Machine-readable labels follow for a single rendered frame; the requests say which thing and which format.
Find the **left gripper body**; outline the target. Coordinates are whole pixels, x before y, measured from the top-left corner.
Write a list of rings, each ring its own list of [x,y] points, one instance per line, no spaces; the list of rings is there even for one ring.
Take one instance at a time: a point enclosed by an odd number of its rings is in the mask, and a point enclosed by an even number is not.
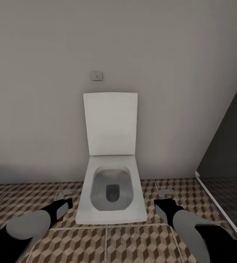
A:
[[[68,208],[69,208],[69,209],[73,208],[73,201],[72,201],[72,198],[67,199],[67,200],[64,200],[64,201],[68,203]]]

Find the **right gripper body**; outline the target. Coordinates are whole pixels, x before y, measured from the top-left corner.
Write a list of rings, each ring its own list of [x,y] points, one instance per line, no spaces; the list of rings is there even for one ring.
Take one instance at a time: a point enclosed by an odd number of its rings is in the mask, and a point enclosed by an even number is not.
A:
[[[172,198],[169,198],[168,200],[169,200],[169,202],[174,203]],[[158,201],[159,201],[158,199],[157,199],[157,200],[154,200],[154,205],[158,204],[158,203],[157,203]]]

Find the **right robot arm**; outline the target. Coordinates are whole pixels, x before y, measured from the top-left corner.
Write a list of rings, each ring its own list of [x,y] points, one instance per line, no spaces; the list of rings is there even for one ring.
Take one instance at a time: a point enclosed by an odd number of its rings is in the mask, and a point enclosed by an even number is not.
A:
[[[221,225],[177,206],[171,189],[159,190],[154,200],[160,216],[181,237],[198,263],[237,263],[237,240]]]

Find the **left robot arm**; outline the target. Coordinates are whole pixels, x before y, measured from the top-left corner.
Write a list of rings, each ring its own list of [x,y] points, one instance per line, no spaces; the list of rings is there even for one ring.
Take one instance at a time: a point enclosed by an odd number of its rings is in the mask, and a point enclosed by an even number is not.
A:
[[[33,213],[11,219],[0,230],[0,263],[19,263],[46,232],[73,208],[75,190],[59,193],[59,199]]]

